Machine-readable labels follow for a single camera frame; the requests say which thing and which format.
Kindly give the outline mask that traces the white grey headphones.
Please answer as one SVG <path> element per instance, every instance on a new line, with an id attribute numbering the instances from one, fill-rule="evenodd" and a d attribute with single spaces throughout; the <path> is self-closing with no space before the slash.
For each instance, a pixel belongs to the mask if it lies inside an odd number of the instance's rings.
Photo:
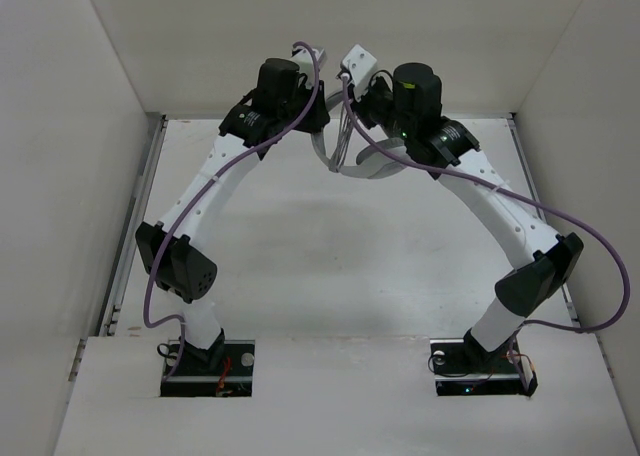
<path id="1" fill-rule="evenodd" d="M 341 92 L 335 91 L 329 96 L 326 96 L 325 103 L 327 110 L 332 110 L 339 104 L 342 104 Z M 345 114 L 345 111 L 341 110 L 338 142 L 331 156 L 327 156 L 326 154 L 323 130 L 311 135 L 311 143 L 316 155 L 330 172 L 350 178 L 374 180 L 391 177 L 405 169 L 406 166 L 401 164 L 401 162 L 397 162 L 379 152 L 372 145 L 368 145 L 358 153 L 355 165 L 345 165 L 348 146 L 354 131 L 353 123 Z M 404 142 L 400 138 L 386 138 L 376 142 L 376 144 L 392 155 L 399 156 L 402 161 L 409 160 L 406 155 Z"/>

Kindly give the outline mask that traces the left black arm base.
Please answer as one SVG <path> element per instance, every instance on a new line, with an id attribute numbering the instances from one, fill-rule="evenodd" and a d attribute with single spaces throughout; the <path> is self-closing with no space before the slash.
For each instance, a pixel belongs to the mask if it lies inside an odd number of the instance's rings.
<path id="1" fill-rule="evenodd" d="M 173 369 L 179 349 L 177 340 L 161 343 L 158 354 L 164 359 L 160 396 L 165 398 L 245 398 L 252 396 L 255 362 L 254 340 L 227 340 L 214 369 L 184 350 Z"/>

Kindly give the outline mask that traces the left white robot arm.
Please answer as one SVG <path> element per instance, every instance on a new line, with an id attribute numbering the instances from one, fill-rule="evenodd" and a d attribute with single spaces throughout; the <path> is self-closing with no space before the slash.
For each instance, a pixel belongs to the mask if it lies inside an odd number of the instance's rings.
<path id="1" fill-rule="evenodd" d="M 180 325 L 178 343 L 163 354 L 173 362 L 172 371 L 187 362 L 211 373 L 223 363 L 225 335 L 208 295 L 218 268 L 205 246 L 224 205 L 270 147 L 294 129 L 320 129 L 328 123 L 319 78 L 323 58 L 321 50 L 308 48 L 287 59 L 266 59 L 255 88 L 224 117 L 215 147 L 183 194 L 155 224 L 143 222 L 136 230 L 148 274 L 145 326 L 169 320 L 151 318 L 154 289 L 174 294 L 181 305 L 173 316 Z"/>

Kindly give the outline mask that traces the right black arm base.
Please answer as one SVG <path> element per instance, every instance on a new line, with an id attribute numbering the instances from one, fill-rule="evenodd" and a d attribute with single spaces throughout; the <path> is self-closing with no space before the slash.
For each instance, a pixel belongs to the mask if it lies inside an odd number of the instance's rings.
<path id="1" fill-rule="evenodd" d="M 472 362 L 462 339 L 430 341 L 428 369 L 434 376 L 436 394 L 445 396 L 531 397 L 538 388 L 537 372 L 531 358 L 512 347 L 499 349 L 489 362 Z"/>

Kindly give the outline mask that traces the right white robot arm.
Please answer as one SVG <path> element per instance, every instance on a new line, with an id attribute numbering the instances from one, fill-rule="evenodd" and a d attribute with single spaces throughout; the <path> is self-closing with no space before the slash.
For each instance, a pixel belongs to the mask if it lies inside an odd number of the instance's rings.
<path id="1" fill-rule="evenodd" d="M 571 275 L 584 244 L 561 235 L 525 209 L 462 123 L 443 115 L 442 82 L 422 63 L 398 66 L 385 80 L 373 68 L 346 80 L 346 109 L 357 130 L 379 126 L 404 149 L 399 161 L 425 169 L 458 197 L 504 252 L 510 272 L 494 285 L 495 297 L 463 337 L 468 368 L 495 363 L 518 329 Z"/>

